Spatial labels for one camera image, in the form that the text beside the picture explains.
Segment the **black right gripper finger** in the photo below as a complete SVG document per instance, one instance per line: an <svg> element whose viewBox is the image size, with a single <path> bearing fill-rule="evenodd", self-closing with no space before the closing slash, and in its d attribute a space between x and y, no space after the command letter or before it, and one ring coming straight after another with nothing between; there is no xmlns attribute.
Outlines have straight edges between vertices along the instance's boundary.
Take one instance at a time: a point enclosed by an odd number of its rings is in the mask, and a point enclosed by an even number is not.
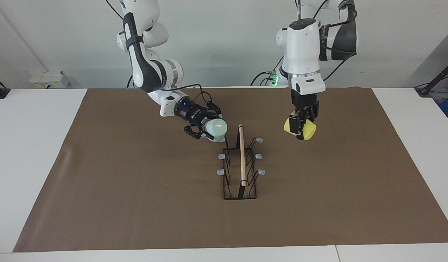
<svg viewBox="0 0 448 262"><path fill-rule="evenodd" d="M199 128L198 132L195 132L192 128L193 128L192 126L185 126L184 127L184 132L186 134L188 134L189 136L192 136L194 139L197 139L197 140L201 139L202 137L205 137L205 138L207 138L207 139L209 139L211 141L214 141L215 136L212 135L210 132L206 131L203 128L203 126L198 126L198 128Z"/></svg>
<svg viewBox="0 0 448 262"><path fill-rule="evenodd" d="M218 118L222 118L222 111L213 102L207 102L205 115L206 115L206 118L208 118L208 119L218 119Z"/></svg>

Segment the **yellow plastic cup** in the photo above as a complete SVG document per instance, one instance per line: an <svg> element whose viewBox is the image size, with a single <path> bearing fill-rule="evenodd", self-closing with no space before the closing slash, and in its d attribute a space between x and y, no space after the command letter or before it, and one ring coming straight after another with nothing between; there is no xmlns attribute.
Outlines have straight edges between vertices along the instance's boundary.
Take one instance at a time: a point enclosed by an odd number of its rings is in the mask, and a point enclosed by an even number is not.
<svg viewBox="0 0 448 262"><path fill-rule="evenodd" d="M306 122L304 123L301 134L298 135L298 134L292 133L290 131L290 123L289 123L289 119L287 119L286 122L284 123L283 129L285 132L287 132L293 136L296 136L297 139L306 141L306 140L311 139L311 137L316 132L316 125L312 121L307 119Z"/></svg>

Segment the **pale green plastic cup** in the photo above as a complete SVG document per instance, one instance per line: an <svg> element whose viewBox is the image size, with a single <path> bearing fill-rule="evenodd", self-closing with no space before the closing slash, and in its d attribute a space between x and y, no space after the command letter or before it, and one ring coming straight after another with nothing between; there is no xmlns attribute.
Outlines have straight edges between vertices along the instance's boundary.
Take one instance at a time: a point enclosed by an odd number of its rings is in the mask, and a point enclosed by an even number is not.
<svg viewBox="0 0 448 262"><path fill-rule="evenodd" d="M220 142L223 141L226 133L228 131L228 126L226 124L226 121L222 118L216 118L207 121L204 124L204 131L209 133L211 136L213 136L212 139L209 139L212 142Z"/></svg>

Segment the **brown table mat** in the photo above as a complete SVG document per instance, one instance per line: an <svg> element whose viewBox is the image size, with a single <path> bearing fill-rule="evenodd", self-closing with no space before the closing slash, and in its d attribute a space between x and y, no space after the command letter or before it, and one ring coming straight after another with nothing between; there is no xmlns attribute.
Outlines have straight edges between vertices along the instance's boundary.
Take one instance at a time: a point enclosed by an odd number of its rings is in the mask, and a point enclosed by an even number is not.
<svg viewBox="0 0 448 262"><path fill-rule="evenodd" d="M195 140L138 90L86 92L14 252L448 242L448 220L373 91L328 88L308 141L282 88L213 89L262 159L252 200L223 199L225 143Z"/></svg>

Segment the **black stand pole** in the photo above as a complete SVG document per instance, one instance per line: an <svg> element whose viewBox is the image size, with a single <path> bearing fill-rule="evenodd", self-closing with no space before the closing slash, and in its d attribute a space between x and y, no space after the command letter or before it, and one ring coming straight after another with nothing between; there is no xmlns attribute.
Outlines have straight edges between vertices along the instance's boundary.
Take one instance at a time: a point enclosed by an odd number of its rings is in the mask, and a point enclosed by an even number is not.
<svg viewBox="0 0 448 262"><path fill-rule="evenodd" d="M414 87L414 90L421 97L427 97L431 90L442 80L448 78L448 65L430 82Z"/></svg>

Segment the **white power box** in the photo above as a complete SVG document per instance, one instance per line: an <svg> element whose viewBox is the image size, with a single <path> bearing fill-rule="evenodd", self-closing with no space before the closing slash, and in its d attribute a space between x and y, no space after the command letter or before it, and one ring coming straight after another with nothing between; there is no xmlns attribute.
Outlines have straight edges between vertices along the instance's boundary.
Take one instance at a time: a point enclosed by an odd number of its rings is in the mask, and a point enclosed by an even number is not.
<svg viewBox="0 0 448 262"><path fill-rule="evenodd" d="M29 83L34 88L67 88L69 81L63 71L30 71Z"/></svg>

